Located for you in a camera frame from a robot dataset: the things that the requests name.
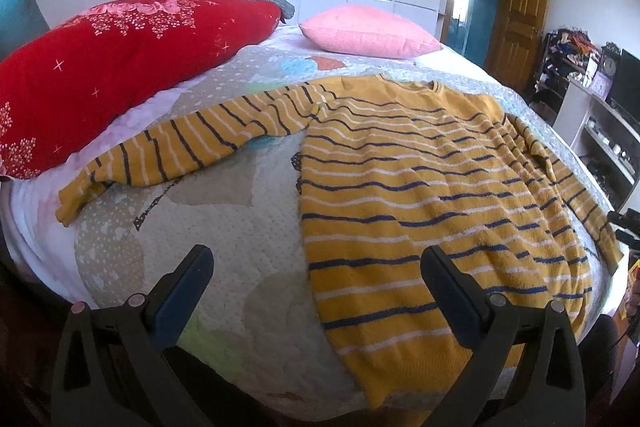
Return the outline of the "yellow striped knit sweater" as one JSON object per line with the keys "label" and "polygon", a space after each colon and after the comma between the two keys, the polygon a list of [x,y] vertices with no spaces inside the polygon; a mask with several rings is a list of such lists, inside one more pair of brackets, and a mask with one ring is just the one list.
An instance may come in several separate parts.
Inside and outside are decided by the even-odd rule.
{"label": "yellow striped knit sweater", "polygon": [[302,138],[298,221],[322,329],[371,407],[448,389],[468,358],[421,279],[426,248],[520,305],[559,299],[575,331],[591,275],[573,220],[608,269],[620,263],[597,201],[521,118],[486,94],[382,76],[297,83],[158,124],[91,161],[56,217],[69,225],[117,185],[186,185],[289,135]]}

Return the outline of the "pale pink bed sheet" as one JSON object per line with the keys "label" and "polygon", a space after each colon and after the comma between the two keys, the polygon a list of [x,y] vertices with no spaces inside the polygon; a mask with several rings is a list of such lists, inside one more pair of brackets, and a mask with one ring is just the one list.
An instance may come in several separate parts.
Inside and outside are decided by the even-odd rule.
{"label": "pale pink bed sheet", "polygon": [[62,165],[26,181],[3,182],[1,228],[6,252],[1,258],[9,268],[23,280],[46,286],[67,301],[81,300],[93,305],[77,268],[76,231],[63,227],[55,218],[60,207],[58,192],[93,158],[154,124],[169,112],[183,92],[204,79],[201,75],[179,83],[129,109],[82,150],[68,156]]}

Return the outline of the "patterned quilted bedspread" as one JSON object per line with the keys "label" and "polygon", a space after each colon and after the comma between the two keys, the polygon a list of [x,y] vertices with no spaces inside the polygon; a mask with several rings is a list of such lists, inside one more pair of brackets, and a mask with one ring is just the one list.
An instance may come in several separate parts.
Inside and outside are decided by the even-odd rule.
{"label": "patterned quilted bedspread", "polygon": [[[145,130],[232,98],[323,78],[437,82],[494,98],[575,173],[605,217],[611,207],[570,147],[517,93],[497,81],[403,61],[271,46],[246,46],[203,76]],[[297,135],[265,136],[206,171],[191,173],[186,185],[117,185],[85,205],[68,226],[76,231],[81,280],[102,308],[148,291],[193,246],[208,247],[215,258],[214,275],[179,346],[271,410],[325,421],[371,406],[326,338],[312,295],[298,221],[296,160],[301,145]],[[616,269],[608,269],[582,221],[574,219],[573,228],[591,275],[585,323],[580,331],[574,329],[582,337],[601,312],[600,285]],[[394,392],[378,407],[431,410],[448,389]]]}

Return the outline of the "white tv cabinet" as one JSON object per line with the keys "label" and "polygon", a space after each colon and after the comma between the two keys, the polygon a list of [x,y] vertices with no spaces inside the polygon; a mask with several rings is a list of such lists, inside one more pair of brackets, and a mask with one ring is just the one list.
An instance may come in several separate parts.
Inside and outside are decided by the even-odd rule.
{"label": "white tv cabinet", "polygon": [[570,80],[552,128],[596,176],[615,210],[639,210],[639,133],[620,113]]}

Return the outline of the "red floral quilt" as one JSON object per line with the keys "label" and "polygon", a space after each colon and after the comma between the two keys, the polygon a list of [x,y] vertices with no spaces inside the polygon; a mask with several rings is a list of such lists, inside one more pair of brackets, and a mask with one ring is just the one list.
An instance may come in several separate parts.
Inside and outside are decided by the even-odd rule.
{"label": "red floral quilt", "polygon": [[157,92],[227,62],[278,27],[267,0],[117,0],[94,6],[1,63],[1,174],[63,164]]}

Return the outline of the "black monitor screen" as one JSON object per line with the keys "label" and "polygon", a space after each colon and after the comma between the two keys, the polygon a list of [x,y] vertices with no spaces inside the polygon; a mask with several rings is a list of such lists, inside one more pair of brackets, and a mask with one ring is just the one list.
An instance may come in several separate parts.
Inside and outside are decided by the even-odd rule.
{"label": "black monitor screen", "polygon": [[640,118],[640,60],[623,50],[608,101],[633,120]]}

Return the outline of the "cluttered dark shelf rack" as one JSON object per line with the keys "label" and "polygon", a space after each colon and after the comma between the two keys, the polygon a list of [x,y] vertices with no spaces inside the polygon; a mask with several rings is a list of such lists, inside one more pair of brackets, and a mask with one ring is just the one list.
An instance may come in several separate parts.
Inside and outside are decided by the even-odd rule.
{"label": "cluttered dark shelf rack", "polygon": [[548,32],[535,67],[529,104],[544,104],[557,112],[570,80],[584,82],[591,79],[593,74],[588,72],[588,67],[597,63],[599,58],[600,49],[585,31],[560,28]]}

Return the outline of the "small desk clock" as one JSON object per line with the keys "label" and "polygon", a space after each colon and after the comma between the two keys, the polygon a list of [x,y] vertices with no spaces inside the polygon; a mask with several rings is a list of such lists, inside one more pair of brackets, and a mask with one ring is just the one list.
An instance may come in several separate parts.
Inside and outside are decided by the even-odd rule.
{"label": "small desk clock", "polygon": [[607,42],[601,49],[601,61],[599,70],[609,80],[614,80],[620,64],[622,51],[614,42]]}

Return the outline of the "teal cushion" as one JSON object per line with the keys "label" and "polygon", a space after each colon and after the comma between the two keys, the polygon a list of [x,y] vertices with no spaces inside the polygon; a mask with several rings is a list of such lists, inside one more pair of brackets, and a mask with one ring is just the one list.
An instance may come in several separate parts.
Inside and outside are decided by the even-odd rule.
{"label": "teal cushion", "polygon": [[1,60],[50,29],[36,0],[1,0],[0,9]]}

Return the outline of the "pink pillow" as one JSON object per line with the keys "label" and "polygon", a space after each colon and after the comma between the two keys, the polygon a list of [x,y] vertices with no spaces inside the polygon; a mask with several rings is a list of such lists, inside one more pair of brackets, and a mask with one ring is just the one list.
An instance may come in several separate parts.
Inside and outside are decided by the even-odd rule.
{"label": "pink pillow", "polygon": [[334,53],[410,60],[442,49],[417,23],[367,5],[334,6],[298,27],[316,46]]}

